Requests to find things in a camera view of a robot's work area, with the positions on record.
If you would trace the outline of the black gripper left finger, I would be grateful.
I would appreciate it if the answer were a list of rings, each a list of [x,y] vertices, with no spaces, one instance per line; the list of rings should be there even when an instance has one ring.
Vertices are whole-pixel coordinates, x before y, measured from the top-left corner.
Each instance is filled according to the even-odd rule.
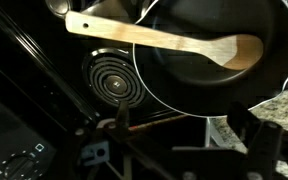
[[[123,180],[132,180],[132,160],[136,159],[148,170],[168,179],[171,173],[163,163],[166,150],[145,134],[134,134],[129,130],[129,105],[127,101],[119,103],[113,123],[109,123],[104,132],[117,144],[123,154]]]

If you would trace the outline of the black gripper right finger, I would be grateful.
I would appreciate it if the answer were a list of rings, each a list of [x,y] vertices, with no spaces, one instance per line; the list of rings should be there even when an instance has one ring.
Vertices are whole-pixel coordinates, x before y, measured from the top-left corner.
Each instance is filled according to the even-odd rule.
[[[242,164],[243,180],[273,180],[283,128],[253,115],[241,103],[230,105],[227,122],[247,148]]]

